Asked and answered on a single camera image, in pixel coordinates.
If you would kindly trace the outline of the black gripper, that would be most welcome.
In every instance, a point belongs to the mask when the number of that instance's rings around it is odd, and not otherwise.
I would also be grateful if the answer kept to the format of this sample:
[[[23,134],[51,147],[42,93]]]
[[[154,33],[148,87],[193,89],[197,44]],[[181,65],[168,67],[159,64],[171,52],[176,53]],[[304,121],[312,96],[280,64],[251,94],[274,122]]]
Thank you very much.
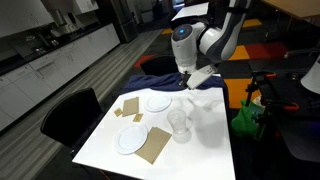
[[[218,69],[212,64],[204,66],[200,69],[197,69],[195,65],[189,67],[179,67],[179,72],[182,76],[181,85],[191,90],[196,89],[217,71]]]

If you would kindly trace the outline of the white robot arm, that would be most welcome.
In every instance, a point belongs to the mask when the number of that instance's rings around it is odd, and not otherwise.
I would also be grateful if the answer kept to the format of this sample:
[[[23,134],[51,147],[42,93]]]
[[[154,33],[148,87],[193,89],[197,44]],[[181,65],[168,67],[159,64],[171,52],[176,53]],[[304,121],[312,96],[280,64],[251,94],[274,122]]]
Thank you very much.
[[[251,1],[209,0],[174,16],[171,45],[181,87],[196,89],[234,54]]]

